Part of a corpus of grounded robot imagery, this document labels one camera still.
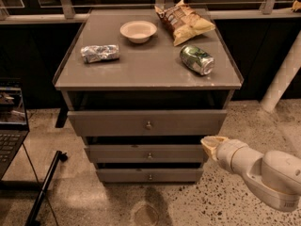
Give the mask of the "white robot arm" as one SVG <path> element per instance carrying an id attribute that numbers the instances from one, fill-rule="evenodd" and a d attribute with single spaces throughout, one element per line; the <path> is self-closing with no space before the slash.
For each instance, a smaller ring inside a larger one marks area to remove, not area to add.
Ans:
<path id="1" fill-rule="evenodd" d="M 262 202 L 282 212 L 292 212 L 301 197 L 301 159 L 282 151 L 261 153 L 238 139 L 207 136 L 205 153 L 220 168 L 242 177 Z"/>

